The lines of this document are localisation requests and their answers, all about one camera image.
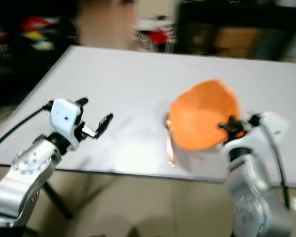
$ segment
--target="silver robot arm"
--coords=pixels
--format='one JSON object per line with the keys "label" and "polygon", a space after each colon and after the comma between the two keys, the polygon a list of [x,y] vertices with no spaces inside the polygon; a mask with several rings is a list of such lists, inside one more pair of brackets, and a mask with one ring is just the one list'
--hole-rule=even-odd
{"label": "silver robot arm", "polygon": [[225,184],[235,203],[232,236],[289,237],[290,214],[277,200],[266,165],[260,158],[266,147],[271,146],[260,123],[278,135],[275,142],[288,129],[288,123],[275,113],[262,114],[260,122],[248,132],[231,129],[237,127],[235,123],[231,127],[221,125],[233,132],[223,148],[224,157],[230,161]]}
{"label": "silver robot arm", "polygon": [[39,136],[34,143],[19,153],[8,173],[0,181],[0,230],[23,228],[28,222],[40,190],[53,174],[62,155],[76,150],[87,136],[98,138],[107,128],[113,115],[106,116],[96,131],[81,120],[86,98],[71,102],[53,101],[50,122],[53,133]]}

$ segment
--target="orange plastic bowl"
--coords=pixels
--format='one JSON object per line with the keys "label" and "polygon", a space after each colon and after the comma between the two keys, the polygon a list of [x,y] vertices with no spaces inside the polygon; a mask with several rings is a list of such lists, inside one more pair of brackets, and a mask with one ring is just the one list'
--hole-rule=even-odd
{"label": "orange plastic bowl", "polygon": [[218,124],[228,122],[231,115],[240,119],[236,96],[219,80],[208,80],[172,102],[169,128],[180,148],[204,150],[227,138]]}

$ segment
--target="floor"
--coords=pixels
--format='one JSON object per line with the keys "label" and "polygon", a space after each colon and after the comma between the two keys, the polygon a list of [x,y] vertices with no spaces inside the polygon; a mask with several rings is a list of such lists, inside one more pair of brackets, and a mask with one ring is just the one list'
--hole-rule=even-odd
{"label": "floor", "polygon": [[[82,44],[129,49],[134,15],[133,4],[87,0],[76,22]],[[0,178],[6,172],[0,167]],[[55,172],[50,183],[74,218],[66,220],[41,192],[28,223],[41,237],[229,237],[231,233],[233,202],[222,184],[68,172]],[[290,192],[296,197],[296,189]],[[296,237],[296,212],[292,217]]]}

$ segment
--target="table surface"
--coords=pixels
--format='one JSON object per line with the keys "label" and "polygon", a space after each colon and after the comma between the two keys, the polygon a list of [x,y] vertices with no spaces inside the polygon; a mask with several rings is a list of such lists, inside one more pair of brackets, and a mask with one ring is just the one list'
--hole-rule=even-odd
{"label": "table surface", "polygon": [[[174,145],[178,165],[172,168],[167,162],[163,116],[171,101],[208,79],[220,79],[233,89],[243,116],[275,111],[291,122],[280,150],[288,183],[296,186],[296,64],[75,46],[6,121],[0,136],[46,100],[87,96],[87,125],[96,128],[110,112],[114,119],[99,140],[87,139],[68,152],[59,169],[223,181],[228,163],[219,147],[188,152]],[[20,150],[49,132],[49,114],[43,112],[0,145],[0,165],[11,164]],[[278,183],[271,151],[263,159]]]}

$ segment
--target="black cable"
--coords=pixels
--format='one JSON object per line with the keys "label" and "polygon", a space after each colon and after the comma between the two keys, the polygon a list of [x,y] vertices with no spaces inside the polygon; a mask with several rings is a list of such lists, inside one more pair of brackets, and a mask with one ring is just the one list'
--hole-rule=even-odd
{"label": "black cable", "polygon": [[267,139],[269,140],[271,147],[274,151],[274,154],[276,156],[278,168],[280,170],[280,175],[281,175],[281,179],[282,179],[281,185],[282,185],[282,189],[283,189],[284,202],[285,202],[286,208],[289,210],[290,206],[291,206],[290,205],[289,187],[286,185],[286,176],[285,176],[285,172],[283,169],[283,162],[282,162],[282,157],[281,157],[280,151],[279,151],[276,141],[274,140],[274,137],[271,134],[271,132],[269,131],[269,129],[261,121],[260,121],[260,125],[261,125],[265,135],[267,136]]}
{"label": "black cable", "polygon": [[49,101],[46,105],[42,106],[40,109],[36,110],[34,113],[32,113],[31,115],[27,116],[25,119],[23,119],[22,121],[20,121],[17,125],[15,125],[13,128],[11,128],[6,134],[4,134],[1,138],[0,138],[0,143],[7,138],[12,132],[14,132],[16,129],[18,129],[22,124],[24,124],[25,122],[27,122],[28,120],[30,120],[31,118],[33,118],[35,115],[37,115],[38,113],[40,113],[43,110],[51,110],[51,107],[53,106],[53,101]]}

